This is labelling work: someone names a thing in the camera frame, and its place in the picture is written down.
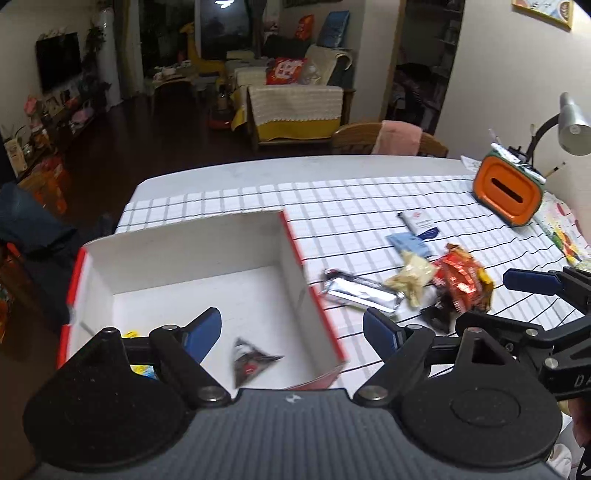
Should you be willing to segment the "silver foil snack bar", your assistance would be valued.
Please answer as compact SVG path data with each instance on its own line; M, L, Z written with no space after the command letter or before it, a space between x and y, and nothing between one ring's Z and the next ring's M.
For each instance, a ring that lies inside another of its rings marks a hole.
M322 295L344 305L375 308L387 316L394 315L404 301L404 294L396 289L338 269L322 274Z

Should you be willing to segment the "cream yellow snack packet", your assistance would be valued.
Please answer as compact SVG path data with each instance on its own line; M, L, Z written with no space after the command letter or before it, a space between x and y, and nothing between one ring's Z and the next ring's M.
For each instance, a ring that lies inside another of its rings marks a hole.
M403 294L411 307L418 309L423 301L423 289L433 280L436 267L427 259L413 252L403 250L403 268L384 282L384 286Z

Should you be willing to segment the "red noodle snack bag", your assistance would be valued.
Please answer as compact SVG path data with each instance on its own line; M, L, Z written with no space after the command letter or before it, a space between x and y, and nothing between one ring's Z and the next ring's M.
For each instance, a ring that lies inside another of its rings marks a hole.
M485 267L460 245L448 243L447 252L433 261L433 283L450 295L459 314L476 310L487 313L495 284Z

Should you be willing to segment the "light blue snack packet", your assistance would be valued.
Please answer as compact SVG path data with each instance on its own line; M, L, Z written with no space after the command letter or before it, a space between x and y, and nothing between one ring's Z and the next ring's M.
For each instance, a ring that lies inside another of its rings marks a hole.
M432 256L427 243L411 232L394 233L388 235L386 239L400 254L407 251L425 259Z

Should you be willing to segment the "white blue milk snack packet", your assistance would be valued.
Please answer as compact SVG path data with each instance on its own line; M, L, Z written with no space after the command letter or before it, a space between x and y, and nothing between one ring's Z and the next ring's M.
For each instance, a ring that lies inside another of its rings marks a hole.
M408 210L399 213L401 221L418 238L432 240L439 236L440 230L431 216L422 209Z

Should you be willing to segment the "colourful printed booklet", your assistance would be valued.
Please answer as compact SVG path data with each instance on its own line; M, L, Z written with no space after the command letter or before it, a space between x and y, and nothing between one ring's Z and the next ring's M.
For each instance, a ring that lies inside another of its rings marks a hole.
M590 245L578 228L578 222L568 205L545 191L533 219L562 252L567 262L590 271Z

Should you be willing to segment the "dark triangular snack packet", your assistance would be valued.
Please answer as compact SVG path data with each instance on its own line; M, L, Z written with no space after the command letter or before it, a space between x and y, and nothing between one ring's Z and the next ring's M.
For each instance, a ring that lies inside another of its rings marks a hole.
M232 350L235 388L245 386L281 359L283 356L266 354L249 341L237 338Z

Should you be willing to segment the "red white cardboard box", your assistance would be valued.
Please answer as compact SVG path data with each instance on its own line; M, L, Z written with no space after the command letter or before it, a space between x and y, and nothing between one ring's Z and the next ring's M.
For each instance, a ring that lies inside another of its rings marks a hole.
M147 335L185 326L208 308L221 337L204 368L232 389L242 339L277 357L253 386L329 388L346 365L301 250L281 211L225 214L103 237L83 246L73 270L57 360L66 362L105 327Z

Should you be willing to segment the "white checked tablecloth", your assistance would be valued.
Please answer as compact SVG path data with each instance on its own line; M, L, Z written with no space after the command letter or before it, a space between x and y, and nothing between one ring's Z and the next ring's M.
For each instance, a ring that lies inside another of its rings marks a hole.
M535 222L513 229L479 204L467 176L375 177L150 193L144 200L127 203L116 230L276 209L286 213L311 285L320 285L327 269L379 282L394 276L403 260L387 238L405 231L400 213L421 209L439 230L428 243L434 256L455 244L485 267L495 286L492 313L546 329L581 315L557 297L510 291L503 285L502 276L510 268L560 270L567 261Z

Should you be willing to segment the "orange green tissue box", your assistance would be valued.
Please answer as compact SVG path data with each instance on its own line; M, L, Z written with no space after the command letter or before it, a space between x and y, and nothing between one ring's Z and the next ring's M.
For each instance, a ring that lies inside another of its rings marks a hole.
M489 154L482 161L473 182L473 194L511 227L529 223L543 199L538 182L496 154Z

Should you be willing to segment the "white tube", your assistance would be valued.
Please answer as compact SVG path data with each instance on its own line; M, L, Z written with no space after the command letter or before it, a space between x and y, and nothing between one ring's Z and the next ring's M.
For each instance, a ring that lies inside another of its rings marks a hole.
M491 144L491 153L521 170L525 175L529 176L532 180L538 182L540 185L544 185L546 183L546 178L543 177L537 170L535 170L529 163L520 160L502 145L493 142Z

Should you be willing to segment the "silver desk lamp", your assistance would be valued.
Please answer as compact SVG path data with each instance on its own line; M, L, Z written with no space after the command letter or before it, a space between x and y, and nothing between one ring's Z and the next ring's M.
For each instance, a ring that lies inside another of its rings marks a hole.
M590 120L567 92L560 95L559 106L559 113L543 123L532 137L526 151L526 162L530 165L534 165L534 153L540 140L554 127L558 128L558 142L564 151L577 157L590 154Z

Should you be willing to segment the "dark blue clothing pile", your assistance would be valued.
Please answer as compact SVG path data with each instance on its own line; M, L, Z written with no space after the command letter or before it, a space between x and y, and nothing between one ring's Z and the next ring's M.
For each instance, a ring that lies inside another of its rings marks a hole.
M53 216L17 185L1 188L1 242L16 247L25 271L40 288L41 305L60 324L69 321L66 300L80 248L114 231L108 215L90 227L77 228Z

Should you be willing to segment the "pink towel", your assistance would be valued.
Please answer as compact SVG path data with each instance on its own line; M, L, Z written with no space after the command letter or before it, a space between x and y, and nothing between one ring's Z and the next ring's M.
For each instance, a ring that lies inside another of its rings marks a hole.
M373 155L415 156L419 153L423 130L401 121L384 120L374 145Z

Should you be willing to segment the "orange red boxes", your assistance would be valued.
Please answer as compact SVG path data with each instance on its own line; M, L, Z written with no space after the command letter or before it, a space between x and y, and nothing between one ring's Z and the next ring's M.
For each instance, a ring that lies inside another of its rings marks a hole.
M60 155L44 158L18 183L21 189L30 193L45 210L58 218L63 217L68 209L64 194L70 185L71 178Z

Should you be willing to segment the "wooden chair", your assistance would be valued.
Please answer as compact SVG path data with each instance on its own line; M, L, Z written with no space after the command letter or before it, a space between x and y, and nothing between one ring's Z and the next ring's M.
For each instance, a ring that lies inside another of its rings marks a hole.
M381 122L356 123L342 126L332 134L331 152L342 155L370 155L377 140ZM423 132L419 156L446 158L449 148L433 135Z

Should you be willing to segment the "sofa with cream cover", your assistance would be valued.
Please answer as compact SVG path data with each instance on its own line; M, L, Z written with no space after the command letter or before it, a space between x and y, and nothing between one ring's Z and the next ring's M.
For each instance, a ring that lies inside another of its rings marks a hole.
M328 141L349 122L353 103L353 56L344 49L311 45L300 82L267 85L275 59L260 66L229 63L230 128L245 129L256 145Z

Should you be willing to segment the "yellow framed picture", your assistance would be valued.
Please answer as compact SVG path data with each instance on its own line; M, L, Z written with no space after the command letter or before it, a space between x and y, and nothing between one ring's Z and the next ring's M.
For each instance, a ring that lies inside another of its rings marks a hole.
M567 31L572 29L573 0L513 0L512 6L522 13L552 23Z

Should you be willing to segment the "red cushion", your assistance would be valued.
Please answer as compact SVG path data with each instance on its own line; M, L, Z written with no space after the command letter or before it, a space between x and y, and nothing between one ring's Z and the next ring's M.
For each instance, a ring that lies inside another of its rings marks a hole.
M304 59L276 58L273 66L266 72L266 84L288 85L300 82L306 63Z

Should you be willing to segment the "black television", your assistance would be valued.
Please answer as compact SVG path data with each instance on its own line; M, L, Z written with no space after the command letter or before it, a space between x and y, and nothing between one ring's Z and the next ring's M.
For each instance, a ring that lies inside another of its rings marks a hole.
M82 73L79 39L76 32L38 40L35 55L43 94L48 94Z

